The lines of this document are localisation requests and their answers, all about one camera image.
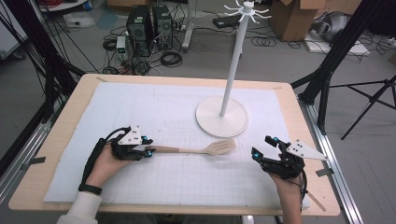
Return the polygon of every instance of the computer tower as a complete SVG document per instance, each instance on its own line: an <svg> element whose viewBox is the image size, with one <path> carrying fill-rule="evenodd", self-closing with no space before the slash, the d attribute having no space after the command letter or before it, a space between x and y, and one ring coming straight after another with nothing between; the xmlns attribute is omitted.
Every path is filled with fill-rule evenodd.
<svg viewBox="0 0 396 224"><path fill-rule="evenodd" d="M153 6L152 18L158 49L171 49L173 47L173 23L168 7Z"/></svg>
<svg viewBox="0 0 396 224"><path fill-rule="evenodd" d="M134 5L126 22L126 28L129 33L134 56L148 57L150 44L153 40L153 31L149 6Z"/></svg>

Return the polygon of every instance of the tripod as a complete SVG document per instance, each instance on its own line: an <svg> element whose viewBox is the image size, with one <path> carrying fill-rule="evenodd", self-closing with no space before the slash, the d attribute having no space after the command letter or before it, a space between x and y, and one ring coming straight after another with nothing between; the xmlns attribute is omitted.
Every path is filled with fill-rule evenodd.
<svg viewBox="0 0 396 224"><path fill-rule="evenodd" d="M358 117L358 119L355 121L355 123L352 124L352 126L349 128L349 130L346 132L346 134L344 134L344 136L341 138L341 140L344 140L347 135L352 131L353 128L355 128L355 126L359 123L359 121L361 120L361 118L363 118L363 116L369 111L369 109L376 103L379 102L381 105L385 105L387 107L390 107L394 110L396 110L396 90L395 90L395 80L396 80L396 75L391 78L390 80L383 80L383 81L374 81L374 82L362 82L362 83L353 83L353 84L345 84L345 85L337 85L337 86L330 86L330 88L337 88L337 87L348 87L350 89L352 89L353 91L356 91L357 93L360 93L361 95L367 97L369 99L370 104L367 106L367 108L361 113L361 115ZM384 86L379 89L378 92L376 92L373 96L364 93L363 91L360 91L356 88L354 88L354 86L361 86L361 85L369 85L369 84L378 84L378 83L383 83ZM379 100L379 97L381 97L381 95L389 88L392 88L392 93L393 93L393 101L394 101L394 105L390 105L387 104L381 100Z"/></svg>

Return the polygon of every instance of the white round base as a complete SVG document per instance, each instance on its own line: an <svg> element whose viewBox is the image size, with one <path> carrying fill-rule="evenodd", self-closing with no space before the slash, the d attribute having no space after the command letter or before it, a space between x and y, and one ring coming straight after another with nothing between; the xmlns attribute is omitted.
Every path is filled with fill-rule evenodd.
<svg viewBox="0 0 396 224"><path fill-rule="evenodd" d="M196 118L206 132L217 137L235 137L248 126L248 113L245 108L230 99L224 117L220 116L222 97L204 99L196 110Z"/></svg>

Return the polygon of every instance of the wooden utensil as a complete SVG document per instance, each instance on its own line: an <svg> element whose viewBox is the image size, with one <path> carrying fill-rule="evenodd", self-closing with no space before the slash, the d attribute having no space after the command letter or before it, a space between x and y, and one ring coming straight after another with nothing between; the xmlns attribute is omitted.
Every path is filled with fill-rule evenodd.
<svg viewBox="0 0 396 224"><path fill-rule="evenodd" d="M203 149L190 149L180 147L160 147L148 146L145 149L155 149L155 152L170 153L205 153L209 155L219 155L235 149L235 142L232 138L216 141Z"/></svg>

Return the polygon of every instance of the floor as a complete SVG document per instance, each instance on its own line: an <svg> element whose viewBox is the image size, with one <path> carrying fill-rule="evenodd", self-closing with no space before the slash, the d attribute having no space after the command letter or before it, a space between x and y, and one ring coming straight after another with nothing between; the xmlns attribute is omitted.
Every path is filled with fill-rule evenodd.
<svg viewBox="0 0 396 224"><path fill-rule="evenodd" d="M197 28L216 29L212 19L217 16L201 11L207 11L207 8L210 7L198 7L193 22ZM212 9L221 12L221 8L222 5ZM80 8L66 12L72 11L80 11ZM102 48L103 37L109 35L110 30L125 24L126 17L104 6L96 6L89 11L89 15L96 22L93 27L70 29L68 34L92 64L96 68L101 68L106 64L106 51ZM260 24L249 24L247 37L264 37L263 33L271 37L245 39L235 79L291 83L315 71L325 58L324 54L309 53L304 43L299 43L296 48L296 44L290 45L278 40L271 32L267 21L258 21ZM195 29L188 52L181 51L181 66L159 66L157 69L151 69L147 75L226 79L235 41L235 31L230 28L226 31L229 33ZM65 34L61 36L64 37L72 64L94 73L92 66L74 44L67 40ZM374 41L379 39L380 36L375 36ZM256 41L268 43L272 47L255 46L254 44L259 43ZM370 50L370 54L362 58L346 56L333 75L332 85L382 81L395 75L396 65L388 61L395 49L378 51L378 45L370 43L367 38L363 39L362 43ZM111 64L118 63L117 59L113 59ZM368 94L374 94L382 86L373 84L358 88ZM20 61L8 58L2 61L0 87L0 142L3 145L0 149L1 158L41 106L44 97L35 70L28 59ZM301 93L304 88L305 86L295 89L295 93ZM382 95L381 100L393 105L390 89ZM392 224L396 223L396 174L393 172L396 158L393 143L396 139L395 111L375 104L346 139L340 139L367 105L367 98L348 88L330 89L326 132L359 208L362 221ZM12 211L7 207L11 194L12 192L0 205L1 223L54 223L61 214ZM255 223L276 223L273 217L254 218ZM304 223L347 223L347 219L343 214L338 217L304 217Z"/></svg>

